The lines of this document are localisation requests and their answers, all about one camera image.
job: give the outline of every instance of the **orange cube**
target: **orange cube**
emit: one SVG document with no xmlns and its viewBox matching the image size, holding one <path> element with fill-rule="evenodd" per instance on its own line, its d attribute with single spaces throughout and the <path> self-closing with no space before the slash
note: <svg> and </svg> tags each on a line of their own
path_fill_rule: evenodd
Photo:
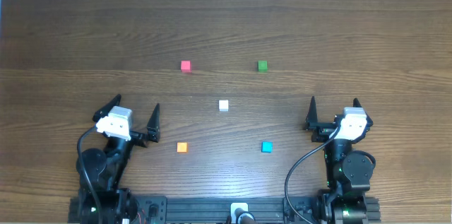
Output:
<svg viewBox="0 0 452 224">
<path fill-rule="evenodd" d="M 178 153 L 187 153 L 188 151 L 189 151 L 189 144 L 188 143 L 177 142 L 177 152 Z"/>
</svg>

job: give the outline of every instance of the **wooden table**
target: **wooden table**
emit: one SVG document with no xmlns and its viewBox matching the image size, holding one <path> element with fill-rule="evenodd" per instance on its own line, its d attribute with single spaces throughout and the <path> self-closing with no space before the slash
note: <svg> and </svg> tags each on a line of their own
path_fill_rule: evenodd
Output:
<svg viewBox="0 0 452 224">
<path fill-rule="evenodd" d="M 117 93 L 135 129 L 161 104 L 161 142 L 137 148 L 121 182 L 136 194 L 282 196 L 289 168 L 317 146 L 302 131 L 310 97 L 326 122 L 358 97 L 375 125 L 356 148 L 378 160 L 368 195 L 382 219 L 451 221 L 452 0 L 2 6 L 0 221 L 67 220 L 77 139 Z M 185 59 L 192 74 L 179 70 Z M 85 147 L 104 144 L 98 134 Z M 319 153 L 294 173 L 291 195 L 314 194 L 325 176 Z"/>
</svg>

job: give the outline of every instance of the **green cube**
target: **green cube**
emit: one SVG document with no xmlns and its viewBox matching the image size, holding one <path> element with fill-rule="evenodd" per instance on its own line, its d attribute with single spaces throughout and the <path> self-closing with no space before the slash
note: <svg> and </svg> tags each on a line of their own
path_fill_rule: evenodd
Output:
<svg viewBox="0 0 452 224">
<path fill-rule="evenodd" d="M 257 61 L 257 70 L 259 72 L 267 72 L 267 61 Z"/>
</svg>

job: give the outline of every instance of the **blue cube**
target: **blue cube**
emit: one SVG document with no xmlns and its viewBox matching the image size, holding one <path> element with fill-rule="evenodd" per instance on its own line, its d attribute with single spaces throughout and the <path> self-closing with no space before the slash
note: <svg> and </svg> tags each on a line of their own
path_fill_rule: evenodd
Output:
<svg viewBox="0 0 452 224">
<path fill-rule="evenodd" d="M 262 142 L 262 152 L 263 153 L 271 153 L 272 150 L 273 150 L 272 142 Z"/>
</svg>

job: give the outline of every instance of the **pink cube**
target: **pink cube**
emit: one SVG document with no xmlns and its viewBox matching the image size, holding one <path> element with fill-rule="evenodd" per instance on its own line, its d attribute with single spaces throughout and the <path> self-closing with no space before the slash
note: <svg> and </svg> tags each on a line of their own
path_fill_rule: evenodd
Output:
<svg viewBox="0 0 452 224">
<path fill-rule="evenodd" d="M 182 61 L 181 62 L 181 71 L 184 72 L 184 73 L 190 73 L 191 72 L 190 61 Z"/>
</svg>

